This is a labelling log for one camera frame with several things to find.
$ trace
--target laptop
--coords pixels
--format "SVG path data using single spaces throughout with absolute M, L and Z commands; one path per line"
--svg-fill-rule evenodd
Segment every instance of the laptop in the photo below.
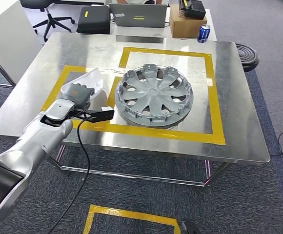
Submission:
M 112 4 L 109 5 L 117 26 L 164 28 L 166 5 Z

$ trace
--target chair base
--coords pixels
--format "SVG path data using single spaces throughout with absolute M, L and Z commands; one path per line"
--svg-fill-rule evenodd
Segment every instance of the chair base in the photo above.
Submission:
M 59 21 L 70 20 L 71 23 L 75 24 L 75 20 L 73 20 L 71 17 L 55 17 L 55 18 L 53 18 L 48 10 L 47 10 L 47 13 L 48 13 L 47 16 L 48 17 L 48 19 L 44 20 L 42 22 L 40 22 L 40 23 L 38 23 L 38 24 L 33 26 L 33 28 L 37 28 L 37 27 L 40 27 L 40 26 L 43 26 L 43 25 L 47 25 L 46 30 L 44 32 L 44 36 L 43 36 L 45 42 L 48 41 L 48 38 L 46 36 L 49 32 L 49 29 L 51 27 L 55 28 L 56 25 L 59 26 L 59 27 L 61 27 L 61 28 L 64 28 L 64 29 L 66 29 L 66 30 L 68 30 L 69 32 L 71 32 L 71 30 L 70 28 L 68 28 L 68 27 L 67 27 L 67 26 L 65 26 L 62 23 L 59 23 Z

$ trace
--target blue can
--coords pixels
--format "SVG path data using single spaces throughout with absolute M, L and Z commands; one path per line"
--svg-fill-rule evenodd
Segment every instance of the blue can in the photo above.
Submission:
M 199 43 L 205 43 L 207 41 L 209 34 L 210 32 L 210 27 L 207 24 L 203 24 L 199 29 L 199 35 L 198 35 L 198 42 Z

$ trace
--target yellow tape square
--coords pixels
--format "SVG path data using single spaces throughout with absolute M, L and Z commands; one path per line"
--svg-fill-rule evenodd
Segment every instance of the yellow tape square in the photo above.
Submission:
M 136 47 L 124 47 L 122 57 L 120 61 L 119 67 L 126 68 L 129 60 L 130 52 L 138 53 L 152 53 L 152 54 L 163 54 L 163 55 L 177 55 L 177 56 L 191 56 L 204 58 L 207 79 L 208 82 L 207 91 L 209 96 L 209 107 L 210 112 L 210 119 L 212 125 L 212 133 L 195 133 L 195 132 L 185 132 L 185 131 L 176 131 L 168 129 L 158 129 L 158 128 L 148 128 L 142 126 L 130 126 L 121 124 L 111 124 L 110 121 L 89 123 L 85 122 L 81 126 L 81 129 L 93 130 L 99 132 L 111 132 L 120 134 L 138 135 L 143 137 L 157 137 L 166 139 L 176 139 L 176 140 L 186 140 L 193 142 L 202 142 L 209 144 L 225 145 L 224 137 L 221 113 L 219 110 L 219 100 L 217 98 L 217 90 L 214 71 L 213 68 L 211 54 L 196 53 L 196 52 L 184 52 L 184 51 L 173 51 L 173 50 L 160 50 L 160 49 L 147 49 L 147 48 L 136 48 Z M 52 102 L 54 102 L 60 88 L 64 84 L 70 72 L 86 72 L 85 67 L 77 66 L 64 66 L 58 81 L 55 84 L 49 96 L 42 106 L 42 110 L 46 110 Z M 114 90 L 116 85 L 121 79 L 121 77 L 115 77 L 110 89 L 106 106 L 114 107 Z M 73 119 L 73 128 L 76 128 L 80 120 Z
M 175 218 L 167 218 L 167 217 L 162 217 L 162 216 L 157 216 L 157 215 L 153 215 L 153 214 L 145 214 L 145 213 L 139 213 L 139 212 L 134 212 L 134 211 L 125 211 L 125 210 L 96 206 L 96 205 L 90 205 L 89 214 L 87 215 L 86 222 L 85 223 L 85 226 L 84 226 L 83 234 L 89 233 L 89 231 L 91 230 L 92 221 L 94 219 L 95 213 L 114 215 L 114 216 L 119 216 L 119 217 L 123 217 L 123 218 L 133 218 L 133 219 L 138 219 L 138 220 L 143 220 L 143 221 L 169 225 L 169 226 L 174 227 L 174 234 L 181 234 L 181 229 L 179 228 L 179 224 L 177 224 L 177 221 Z

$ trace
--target office chair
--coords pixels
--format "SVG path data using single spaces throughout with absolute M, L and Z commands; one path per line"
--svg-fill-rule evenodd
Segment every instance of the office chair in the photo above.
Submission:
M 44 41 L 46 42 L 48 39 L 46 38 L 47 34 L 48 33 L 49 29 L 51 26 L 53 28 L 55 28 L 56 25 L 64 28 L 66 30 L 68 30 L 69 32 L 71 32 L 71 30 L 67 26 L 64 26 L 64 24 L 59 23 L 58 21 L 62 21 L 62 20 L 71 20 L 71 23 L 75 24 L 75 20 L 73 20 L 71 17 L 55 17 L 53 18 L 48 11 L 48 7 L 54 3 L 54 0 L 20 0 L 21 5 L 25 8 L 30 8 L 30 9 L 39 9 L 42 12 L 44 12 L 46 10 L 47 16 L 48 19 L 44 20 L 42 22 L 38 23 L 36 25 L 34 25 L 33 28 L 37 28 L 40 27 L 42 25 L 47 24 L 46 30 L 44 32 Z

